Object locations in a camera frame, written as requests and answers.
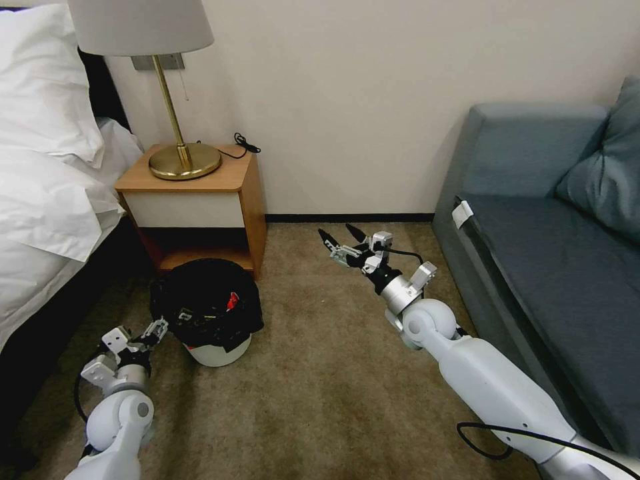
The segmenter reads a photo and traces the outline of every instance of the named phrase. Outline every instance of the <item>gray sofa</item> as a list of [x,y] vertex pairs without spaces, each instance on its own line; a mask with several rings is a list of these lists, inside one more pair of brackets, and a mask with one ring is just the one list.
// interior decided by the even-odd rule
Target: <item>gray sofa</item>
[[[586,438],[640,456],[640,245],[555,187],[600,146],[594,105],[477,105],[433,228],[478,334]],[[473,210],[460,229],[451,212]]]

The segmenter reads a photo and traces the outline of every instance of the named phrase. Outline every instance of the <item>sofa seat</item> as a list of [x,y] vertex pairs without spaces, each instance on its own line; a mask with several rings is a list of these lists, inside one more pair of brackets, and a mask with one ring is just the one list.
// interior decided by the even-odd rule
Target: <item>sofa seat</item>
[[561,200],[460,195],[511,292],[609,438],[640,453],[640,246]]

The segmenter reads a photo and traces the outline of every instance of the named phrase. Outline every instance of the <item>table lamp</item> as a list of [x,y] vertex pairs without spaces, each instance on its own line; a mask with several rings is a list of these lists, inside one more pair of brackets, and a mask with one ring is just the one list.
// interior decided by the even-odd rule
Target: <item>table lamp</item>
[[158,55],[202,49],[213,43],[201,0],[69,0],[80,48],[97,55],[150,55],[165,98],[176,145],[154,153],[151,172],[162,179],[188,180],[214,171],[220,152],[202,143],[185,144]]

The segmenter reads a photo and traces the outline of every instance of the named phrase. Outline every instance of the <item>power cord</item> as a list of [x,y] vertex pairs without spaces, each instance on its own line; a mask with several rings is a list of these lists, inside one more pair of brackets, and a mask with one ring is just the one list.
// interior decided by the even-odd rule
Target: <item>power cord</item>
[[462,431],[462,429],[464,428],[476,428],[476,429],[480,429],[480,430],[495,430],[495,431],[501,431],[501,432],[505,432],[505,433],[514,433],[516,435],[522,435],[524,437],[530,437],[530,438],[535,438],[537,440],[543,440],[546,442],[550,442],[550,443],[555,443],[556,445],[560,445],[562,447],[567,447],[570,449],[574,449],[574,450],[578,450],[581,451],[583,453],[586,453],[588,455],[591,455],[592,457],[596,457],[602,461],[605,461],[607,463],[609,463],[610,465],[613,465],[614,467],[622,470],[623,472],[625,472],[626,474],[628,474],[631,478],[634,478],[635,480],[640,480],[640,475],[638,475],[637,473],[633,472],[632,470],[630,470],[630,468],[624,466],[622,463],[609,458],[608,456],[590,449],[588,447],[583,447],[582,445],[576,445],[574,443],[571,443],[569,441],[565,441],[565,440],[560,440],[554,437],[549,437],[547,435],[542,435],[541,433],[535,433],[535,432],[530,432],[527,430],[521,430],[521,429],[515,429],[515,428],[510,428],[510,427],[501,427],[499,425],[487,425],[486,423],[478,423],[478,422],[460,422],[456,425],[456,430],[458,431],[458,435],[460,435],[460,438],[462,438],[462,440],[464,440],[464,442],[470,446],[470,448],[472,448],[472,450],[474,450],[475,452],[479,453],[480,455],[491,459],[491,460],[504,460],[505,458],[507,458],[508,456],[510,456],[510,454],[512,454],[513,452],[513,448],[512,447],[507,447],[507,449],[504,451],[504,453],[500,453],[500,454],[494,454],[494,453],[488,453],[485,452],[484,450],[478,448],[478,446],[476,446]]
[[220,153],[224,153],[226,156],[234,158],[234,159],[240,159],[242,157],[244,157],[248,151],[252,152],[252,153],[260,153],[262,151],[262,149],[260,147],[256,147],[255,145],[250,144],[249,142],[247,142],[247,139],[245,138],[244,135],[242,135],[242,133],[240,132],[236,132],[233,136],[233,139],[235,140],[235,144],[236,145],[240,145],[241,147],[244,147],[244,152],[242,152],[242,155],[238,155],[237,157],[235,155],[232,155],[230,153],[227,153],[225,151],[220,150]]

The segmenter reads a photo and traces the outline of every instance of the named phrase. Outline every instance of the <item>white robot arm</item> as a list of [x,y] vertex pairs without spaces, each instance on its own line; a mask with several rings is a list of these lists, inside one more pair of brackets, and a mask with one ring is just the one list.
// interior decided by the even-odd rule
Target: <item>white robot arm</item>
[[151,436],[153,402],[146,395],[149,356],[167,332],[160,318],[132,340],[123,327],[102,337],[104,350],[88,362],[82,378],[105,396],[87,420],[87,446],[78,466],[65,480],[139,480],[138,450]]
[[404,343],[431,354],[444,380],[484,427],[508,447],[532,458],[554,480],[640,479],[638,459],[580,437],[552,398],[508,358],[490,343],[466,334],[446,304],[421,298],[436,272],[431,263],[420,259],[420,267],[406,280],[388,266],[389,252],[407,253],[391,250],[392,234],[367,237],[351,225],[347,228],[359,242],[355,247],[340,246],[319,231],[331,258],[360,268],[374,283],[376,293],[387,303],[385,316]]

